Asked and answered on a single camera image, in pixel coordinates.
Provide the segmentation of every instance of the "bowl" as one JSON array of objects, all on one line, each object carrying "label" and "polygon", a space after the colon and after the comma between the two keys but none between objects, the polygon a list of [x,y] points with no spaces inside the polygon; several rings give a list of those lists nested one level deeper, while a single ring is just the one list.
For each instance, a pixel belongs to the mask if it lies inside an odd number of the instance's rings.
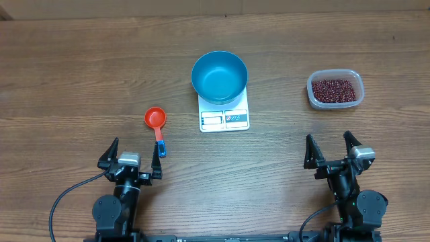
[{"label": "bowl", "polygon": [[191,71],[194,89],[211,104],[228,104],[248,83],[244,62],[228,51],[213,51],[200,57]]},{"label": "bowl", "polygon": [[[340,102],[340,103],[324,103],[318,101],[312,90],[312,83],[315,81],[323,81],[323,80],[348,80],[351,82],[352,87],[354,88],[356,100],[353,102]],[[334,110],[340,108],[350,108],[353,106],[357,106],[363,101],[364,98],[364,86],[363,81],[361,80],[360,75],[357,72],[349,69],[333,69],[333,70],[323,70],[316,71],[308,79],[307,84],[308,89],[308,97],[310,105],[317,110]]]}]

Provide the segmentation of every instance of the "cable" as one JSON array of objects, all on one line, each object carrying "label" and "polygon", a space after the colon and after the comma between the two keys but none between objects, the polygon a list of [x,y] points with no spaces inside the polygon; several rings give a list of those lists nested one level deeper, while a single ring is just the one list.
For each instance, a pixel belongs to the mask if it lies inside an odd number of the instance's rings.
[{"label": "cable", "polygon": [[332,207],[334,207],[334,206],[337,206],[337,205],[339,205],[340,203],[343,203],[343,202],[346,202],[347,200],[348,200],[348,198],[349,197],[351,197],[351,195],[352,195],[352,193],[354,192],[354,185],[355,185],[355,175],[354,175],[354,172],[353,172],[353,170],[352,170],[352,164],[350,163],[349,164],[349,170],[351,171],[351,187],[349,188],[349,192],[348,192],[348,196],[346,196],[344,199],[342,199],[342,200],[338,200],[338,201],[336,201],[336,202],[334,202],[334,203],[332,203],[332,204],[330,204],[330,205],[328,205],[328,206],[325,206],[324,208],[321,208],[320,210],[318,210],[318,211],[316,211],[316,212],[314,212],[312,215],[310,215],[304,222],[303,222],[303,224],[302,224],[302,226],[300,227],[300,230],[298,231],[298,238],[299,238],[299,240],[300,240],[300,242],[303,242],[303,238],[302,238],[302,235],[303,235],[303,230],[304,230],[304,227],[306,226],[306,224],[311,220],[311,219],[313,219],[316,215],[318,215],[318,214],[320,214],[320,213],[322,213],[322,212],[325,212],[325,211],[327,211],[327,210],[330,210]]},{"label": "cable", "polygon": [[60,202],[61,198],[63,196],[65,196],[68,192],[70,192],[71,190],[73,190],[75,188],[78,188],[78,187],[80,187],[80,186],[82,186],[84,184],[87,184],[89,182],[92,182],[95,179],[101,178],[102,176],[104,176],[105,174],[107,174],[109,172],[109,170],[110,170],[110,165],[109,165],[108,169],[106,169],[105,171],[103,171],[99,175],[96,175],[95,177],[89,178],[88,180],[82,181],[82,182],[80,182],[80,183],[78,183],[78,184],[76,184],[76,185],[68,188],[61,195],[58,196],[58,198],[55,200],[54,205],[52,205],[51,213],[49,214],[49,235],[51,236],[51,241],[52,242],[56,242],[55,241],[55,237],[54,237],[54,232],[52,231],[52,217],[54,216],[54,210],[56,208],[56,205]]}]

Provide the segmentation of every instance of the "red beans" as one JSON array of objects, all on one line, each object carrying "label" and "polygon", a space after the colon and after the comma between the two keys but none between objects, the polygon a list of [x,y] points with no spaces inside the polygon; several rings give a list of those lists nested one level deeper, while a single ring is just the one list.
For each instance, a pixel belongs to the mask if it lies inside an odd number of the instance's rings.
[{"label": "red beans", "polygon": [[312,82],[314,97],[323,103],[354,102],[354,88],[348,80],[323,80]]}]

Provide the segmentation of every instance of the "plastic container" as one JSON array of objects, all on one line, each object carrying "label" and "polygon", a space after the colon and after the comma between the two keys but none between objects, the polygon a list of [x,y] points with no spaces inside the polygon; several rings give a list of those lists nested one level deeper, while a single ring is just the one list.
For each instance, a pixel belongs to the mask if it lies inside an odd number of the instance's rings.
[{"label": "plastic container", "polygon": [[[345,103],[322,103],[315,99],[314,92],[312,90],[312,82],[314,81],[322,81],[324,79],[333,80],[333,79],[343,79],[351,82],[355,96],[357,98],[354,102],[345,102]],[[333,70],[323,70],[316,71],[308,79],[308,97],[310,105],[317,110],[333,110],[339,108],[350,108],[353,106],[357,106],[363,101],[364,98],[364,86],[363,81],[361,80],[360,75],[353,70],[349,69],[333,69]]]}]

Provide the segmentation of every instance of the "red spoon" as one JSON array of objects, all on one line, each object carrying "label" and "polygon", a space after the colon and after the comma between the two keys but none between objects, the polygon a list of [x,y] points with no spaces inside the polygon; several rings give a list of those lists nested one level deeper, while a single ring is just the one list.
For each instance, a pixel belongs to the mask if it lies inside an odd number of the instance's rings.
[{"label": "red spoon", "polygon": [[152,107],[146,111],[145,123],[155,131],[155,140],[159,147],[159,157],[166,157],[166,145],[161,134],[161,128],[166,123],[166,113],[159,107]]}]

